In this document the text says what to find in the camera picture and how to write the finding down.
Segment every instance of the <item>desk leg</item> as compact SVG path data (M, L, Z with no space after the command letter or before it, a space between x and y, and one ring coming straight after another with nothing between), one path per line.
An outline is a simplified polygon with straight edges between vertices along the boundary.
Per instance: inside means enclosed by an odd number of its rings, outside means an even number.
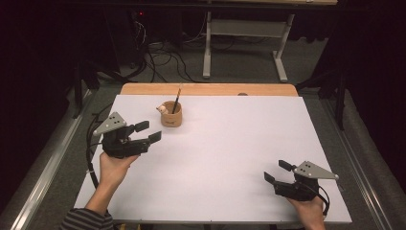
M206 49L204 52L203 62L203 79L210 78L210 70L212 65L212 50L211 50L211 38L212 38L212 13L207 12L207 24L206 24Z
M282 57L284 46L286 45L287 37L289 36L289 33L290 33L290 28L292 28L292 22L293 22L294 17L295 17L295 14L289 14L287 21L286 21L286 26L284 27L284 30L283 30L280 49L278 51L273 52L275 65L277 67L278 75L280 77L281 82L287 82L287 76L286 76L286 73L284 72L281 57Z

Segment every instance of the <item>gray floor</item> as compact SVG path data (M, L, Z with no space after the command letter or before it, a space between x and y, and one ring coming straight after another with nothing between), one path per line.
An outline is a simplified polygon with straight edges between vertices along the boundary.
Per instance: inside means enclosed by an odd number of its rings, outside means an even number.
M278 83L277 72L271 59L270 47L277 47L277 40L266 40L256 43L258 39L241 37L228 50L230 40L221 39L214 42L212 77L203 80L202 60L203 47L193 43L185 45L182 50L166 45L165 52L160 44L151 47L154 51L157 71L169 82L186 82L179 77L178 70L184 78L183 65L176 54L172 57L168 52L175 51L182 56L186 69L195 81L204 82L251 82ZM306 43L304 39L288 41L282 56L289 83L306 80L312 73L325 41ZM122 74L130 70L123 66ZM152 71L147 68L134 81L149 82ZM47 193L37 203L28 229L56 229L66 212L73 207L76 195L86 174L85 164L85 133L92 113L99 112L107 104L113 102L120 93L121 86L115 82L101 82L99 91L91 92L87 97L87 106L81 113L81 120L66 147L63 159L57 168ZM325 150L332 170L340 175L338 184L349 208L353 223L348 225L330 224L327 229L405 229L406 228L406 197L395 178L382 160L368 131L359 118L356 107L352 103L350 93L346 95L344 127L341 131L332 119L334 100L319 100L317 89L306 89L300 92L304 97L308 112ZM47 147L42 151L30 169L27 177L15 193L6 211L0 217L0 229L10 229L29 198L35 183L47 167L47 163L61 149L61 144L69 129L74 126L72 115L73 105L60 123Z

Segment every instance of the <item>white metal stand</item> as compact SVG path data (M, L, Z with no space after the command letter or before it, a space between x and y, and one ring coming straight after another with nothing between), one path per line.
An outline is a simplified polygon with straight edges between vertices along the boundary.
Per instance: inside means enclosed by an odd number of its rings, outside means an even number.
M278 51L273 51L273 59L277 67L278 75L281 82L287 82L287 76L282 64L282 52L289 36L290 28L294 14L289 14L285 22L268 22L268 21L244 21L244 20L212 20L212 13L207 12L206 26L206 49L203 62L203 78L209 79L211 74L212 51L211 37L212 35L244 35L244 36L265 36L265 37L280 37L281 45Z

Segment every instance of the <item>person's left hand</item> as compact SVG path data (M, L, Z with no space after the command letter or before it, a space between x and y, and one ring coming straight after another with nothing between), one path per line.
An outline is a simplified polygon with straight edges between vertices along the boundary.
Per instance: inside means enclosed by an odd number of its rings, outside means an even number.
M129 156L124 159L110 157L107 153L103 152L101 158L101 182L104 186L116 190L123 182L125 175L139 155Z

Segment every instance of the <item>forearm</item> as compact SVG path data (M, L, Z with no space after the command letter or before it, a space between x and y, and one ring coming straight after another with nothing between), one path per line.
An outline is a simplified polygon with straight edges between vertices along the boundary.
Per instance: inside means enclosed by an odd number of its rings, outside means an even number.
M101 183L96 191L93 193L90 200L87 202L85 208L92 210L100 215L104 215L111 198L116 192L116 189L117 188Z

